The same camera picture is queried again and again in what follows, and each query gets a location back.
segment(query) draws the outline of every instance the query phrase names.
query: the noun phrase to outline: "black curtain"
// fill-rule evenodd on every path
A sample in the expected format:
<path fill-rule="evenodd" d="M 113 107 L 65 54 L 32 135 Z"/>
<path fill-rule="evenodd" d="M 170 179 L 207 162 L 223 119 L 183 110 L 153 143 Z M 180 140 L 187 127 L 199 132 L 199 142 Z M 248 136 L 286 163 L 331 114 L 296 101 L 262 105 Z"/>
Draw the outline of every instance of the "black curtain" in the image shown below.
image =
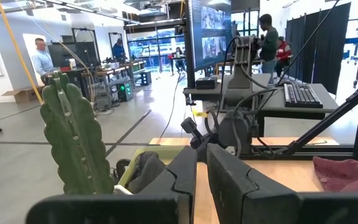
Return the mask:
<path fill-rule="evenodd" d="M 302 16 L 297 19 L 287 21 L 287 42 L 291 47 L 293 55 L 296 55 L 304 44 L 305 34 L 305 17 Z M 301 80 L 303 73 L 303 58 L 302 55 L 298 57 L 296 62 L 291 66 L 288 72 L 289 76 Z"/>
<path fill-rule="evenodd" d="M 316 58 L 313 83 L 322 83 L 328 92 L 336 95 L 343 49 L 346 41 L 347 23 L 351 4 L 337 6 L 316 34 Z M 320 21 L 328 10 L 320 12 Z"/>
<path fill-rule="evenodd" d="M 305 36 L 304 43 L 310 38 L 313 31 L 317 28 L 319 24 L 319 14 L 320 12 L 312 13 L 306 16 L 305 21 Z M 311 83 L 313 67 L 314 67 L 314 53 L 316 51 L 316 36 L 309 41 L 308 45 L 303 50 L 303 76 L 302 82 Z"/>

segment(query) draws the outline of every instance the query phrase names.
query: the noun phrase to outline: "cardboard box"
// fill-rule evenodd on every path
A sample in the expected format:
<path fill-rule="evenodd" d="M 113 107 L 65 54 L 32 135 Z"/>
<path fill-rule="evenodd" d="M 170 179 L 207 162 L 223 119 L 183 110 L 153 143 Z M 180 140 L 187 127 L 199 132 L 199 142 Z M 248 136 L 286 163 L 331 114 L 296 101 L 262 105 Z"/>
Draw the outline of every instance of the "cardboard box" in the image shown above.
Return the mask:
<path fill-rule="evenodd" d="M 41 95 L 42 89 L 44 86 L 37 86 L 37 90 Z M 23 88 L 20 90 L 12 90 L 7 91 L 6 93 L 2 94 L 3 96 L 14 96 L 16 103 L 28 103 L 30 101 L 36 100 L 37 95 L 32 87 Z"/>

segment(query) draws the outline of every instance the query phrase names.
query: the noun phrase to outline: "person in green shirt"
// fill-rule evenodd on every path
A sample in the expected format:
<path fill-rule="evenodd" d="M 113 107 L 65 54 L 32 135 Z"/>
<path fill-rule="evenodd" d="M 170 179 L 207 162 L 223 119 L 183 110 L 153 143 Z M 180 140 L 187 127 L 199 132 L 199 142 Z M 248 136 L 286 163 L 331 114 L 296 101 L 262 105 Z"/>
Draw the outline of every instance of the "person in green shirt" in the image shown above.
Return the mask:
<path fill-rule="evenodd" d="M 270 14 L 264 14 L 259 18 L 259 25 L 263 31 L 267 31 L 265 39 L 259 42 L 262 51 L 259 54 L 262 59 L 262 73 L 269 73 L 269 84 L 273 83 L 273 72 L 276 66 L 276 53 L 277 53 L 277 41 L 278 32 L 276 28 L 272 26 L 272 16 Z"/>

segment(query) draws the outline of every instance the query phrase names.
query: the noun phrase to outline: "pink cloth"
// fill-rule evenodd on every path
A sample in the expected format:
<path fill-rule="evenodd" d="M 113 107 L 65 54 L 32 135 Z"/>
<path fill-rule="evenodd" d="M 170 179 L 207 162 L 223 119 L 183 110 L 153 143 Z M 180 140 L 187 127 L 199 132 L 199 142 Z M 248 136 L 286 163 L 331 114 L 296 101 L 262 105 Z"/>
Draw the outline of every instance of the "pink cloth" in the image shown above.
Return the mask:
<path fill-rule="evenodd" d="M 332 161 L 314 157 L 313 164 L 324 190 L 358 192 L 358 161 L 353 159 Z"/>

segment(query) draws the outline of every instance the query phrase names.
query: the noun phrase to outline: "man in blue shirt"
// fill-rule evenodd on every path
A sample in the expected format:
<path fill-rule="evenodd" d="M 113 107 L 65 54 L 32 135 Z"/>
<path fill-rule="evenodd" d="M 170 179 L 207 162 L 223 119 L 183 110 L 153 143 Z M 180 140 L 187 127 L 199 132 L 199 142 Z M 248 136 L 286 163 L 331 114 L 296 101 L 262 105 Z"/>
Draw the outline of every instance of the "man in blue shirt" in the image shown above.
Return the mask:
<path fill-rule="evenodd" d="M 125 59 L 125 50 L 122 44 L 122 39 L 118 38 L 117 43 L 112 47 L 112 54 L 114 58 L 118 61 L 122 61 Z"/>
<path fill-rule="evenodd" d="M 53 67 L 49 53 L 45 50 L 45 41 L 41 38 L 36 38 L 35 45 L 37 46 L 37 50 L 35 55 L 32 56 L 35 71 L 41 76 L 42 82 L 48 85 L 49 77 L 55 68 Z"/>

